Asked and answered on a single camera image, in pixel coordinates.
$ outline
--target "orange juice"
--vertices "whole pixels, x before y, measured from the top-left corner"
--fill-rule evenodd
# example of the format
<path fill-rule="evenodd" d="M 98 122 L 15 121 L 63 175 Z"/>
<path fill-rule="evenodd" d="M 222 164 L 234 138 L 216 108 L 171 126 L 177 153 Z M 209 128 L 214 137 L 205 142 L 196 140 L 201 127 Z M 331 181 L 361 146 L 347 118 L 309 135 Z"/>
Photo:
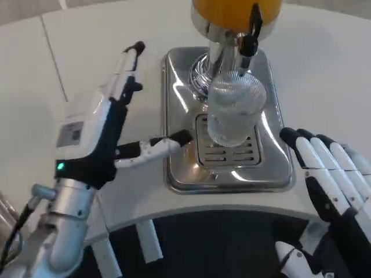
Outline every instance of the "orange juice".
<path fill-rule="evenodd" d="M 267 25 L 278 16 L 282 0 L 193 0 L 193 5 L 202 17 L 235 32 L 247 31 L 255 3 L 259 4 L 263 25 Z"/>

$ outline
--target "label on robot hand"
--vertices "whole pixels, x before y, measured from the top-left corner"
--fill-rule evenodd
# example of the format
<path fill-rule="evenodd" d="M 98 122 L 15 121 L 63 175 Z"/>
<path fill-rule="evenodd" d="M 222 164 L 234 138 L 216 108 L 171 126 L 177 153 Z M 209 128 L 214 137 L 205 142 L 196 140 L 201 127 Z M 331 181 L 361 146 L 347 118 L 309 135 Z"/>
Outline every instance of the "label on robot hand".
<path fill-rule="evenodd" d="M 83 122 L 64 125 L 60 129 L 57 148 L 80 144 Z"/>

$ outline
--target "chrome dispenser base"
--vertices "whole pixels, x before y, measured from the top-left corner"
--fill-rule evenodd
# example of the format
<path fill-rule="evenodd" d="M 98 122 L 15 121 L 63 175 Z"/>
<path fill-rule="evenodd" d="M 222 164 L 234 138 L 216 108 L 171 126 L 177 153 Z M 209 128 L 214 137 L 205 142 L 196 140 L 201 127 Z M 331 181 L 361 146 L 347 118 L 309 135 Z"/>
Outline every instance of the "chrome dispenser base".
<path fill-rule="evenodd" d="M 267 192 L 289 189 L 293 179 L 289 148 L 279 138 L 281 112 L 268 60 L 259 50 L 251 72 L 267 89 L 267 105 L 255 133 L 240 147 L 223 148 L 212 142 L 206 128 L 206 98 L 190 84 L 194 62 L 205 47 L 171 50 L 162 63 L 162 127 L 164 135 L 189 129 L 195 140 L 165 159 L 165 178 L 183 194 Z"/>

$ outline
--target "white countertop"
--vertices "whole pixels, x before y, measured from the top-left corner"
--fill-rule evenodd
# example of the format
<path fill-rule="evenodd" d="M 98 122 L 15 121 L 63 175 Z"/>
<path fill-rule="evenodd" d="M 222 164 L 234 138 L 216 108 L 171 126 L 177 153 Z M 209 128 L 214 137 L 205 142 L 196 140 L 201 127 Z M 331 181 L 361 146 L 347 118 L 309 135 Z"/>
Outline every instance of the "white countertop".
<path fill-rule="evenodd" d="M 147 48 L 138 79 L 144 90 L 129 107 L 121 143 L 161 135 L 163 56 L 173 47 L 206 46 L 192 25 L 190 1 L 127 0 L 43 16 L 68 99 L 107 80 L 120 51 L 137 40 Z M 274 33 L 261 43 L 270 59 L 286 126 L 325 133 L 371 158 L 371 21 L 284 5 Z M 198 210 L 269 211 L 317 217 L 298 164 L 283 193 L 178 195 L 163 180 L 162 161 L 120 170 L 99 193 L 110 231 L 138 220 Z"/>
<path fill-rule="evenodd" d="M 39 17 L 0 27 L 0 192 L 21 212 L 34 183 L 54 184 L 56 121 L 65 99 Z M 43 202 L 27 225 L 34 229 Z M 87 240 L 107 235 L 94 203 Z"/>

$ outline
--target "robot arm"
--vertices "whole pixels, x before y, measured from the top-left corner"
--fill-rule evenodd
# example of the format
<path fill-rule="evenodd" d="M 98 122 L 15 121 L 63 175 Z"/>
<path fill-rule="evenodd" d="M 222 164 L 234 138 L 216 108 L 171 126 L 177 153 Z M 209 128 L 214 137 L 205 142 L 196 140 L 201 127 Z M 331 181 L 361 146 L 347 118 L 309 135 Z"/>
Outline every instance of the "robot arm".
<path fill-rule="evenodd" d="M 80 94 L 68 103 L 57 139 L 54 188 L 34 185 L 32 199 L 0 260 L 1 278 L 68 277 L 81 263 L 86 220 L 97 190 L 112 181 L 119 167 L 133 167 L 176 152 L 192 140 L 187 130 L 149 143 L 117 146 L 127 106 L 142 85 L 136 82 L 138 42 L 125 49 L 103 91 Z M 47 212 L 25 242 L 17 259 L 5 267 L 7 248 L 41 199 L 49 201 Z"/>
<path fill-rule="evenodd" d="M 370 164 L 349 147 L 343 148 L 323 135 L 290 128 L 284 128 L 280 135 L 306 170 L 311 201 L 321 219 L 330 223 L 329 235 L 350 272 L 355 278 L 371 275 Z M 310 268 L 298 270 L 304 257 L 295 255 L 302 253 L 293 246 L 277 242 L 276 248 L 287 277 L 329 277 L 326 273 L 313 274 Z"/>

